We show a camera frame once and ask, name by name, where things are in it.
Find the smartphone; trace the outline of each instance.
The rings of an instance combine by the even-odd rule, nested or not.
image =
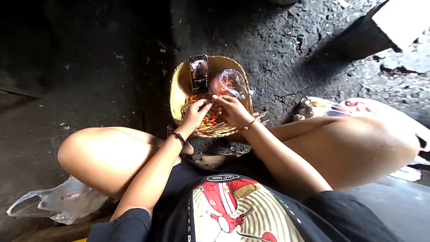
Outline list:
[[[207,55],[190,57],[190,73],[193,93],[209,92]]]

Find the woven bamboo basket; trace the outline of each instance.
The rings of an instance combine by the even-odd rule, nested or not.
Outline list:
[[[208,56],[208,66],[209,81],[225,69],[235,69],[240,72],[245,79],[246,90],[249,93],[248,79],[246,79],[245,71],[236,61],[224,56]],[[181,107],[185,104],[185,98],[190,97],[192,94],[190,65],[188,61],[184,61],[175,69],[172,81],[170,82],[170,111],[175,123],[178,125],[184,119]],[[253,114],[251,95],[248,95],[245,99],[240,99],[240,102],[250,114]],[[219,138],[229,136],[237,131],[236,127],[227,122],[222,122],[201,130],[195,130],[193,135],[202,138]]]

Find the clear plastic bag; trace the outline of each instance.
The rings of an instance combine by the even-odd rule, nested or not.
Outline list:
[[[107,199],[108,196],[70,176],[58,187],[25,194],[6,213],[12,217],[49,217],[69,225],[97,211]]]
[[[218,74],[211,80],[210,87],[215,95],[230,95],[237,99],[245,99],[249,95],[245,79],[233,69],[226,69]]]

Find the graphic print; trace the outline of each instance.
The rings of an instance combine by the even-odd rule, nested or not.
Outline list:
[[[303,241],[281,204],[257,181],[237,175],[207,180],[193,190],[196,241]]]

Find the dirty ground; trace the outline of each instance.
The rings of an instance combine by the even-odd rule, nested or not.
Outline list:
[[[134,0],[47,0],[1,7],[0,89],[22,95],[0,96],[0,211],[30,190],[67,179],[56,152],[73,132],[125,126],[165,138],[170,77],[197,54],[237,60],[255,92],[255,110],[269,111],[270,126],[287,122],[310,95],[372,98],[429,127],[429,30],[404,53],[386,50],[355,62],[325,48],[381,2],[356,0],[346,9],[334,0],[287,6],[162,0],[151,9]],[[196,151],[230,147],[191,142]],[[427,240],[427,186],[388,177],[350,192],[404,240]],[[53,225],[0,213],[0,241]]]

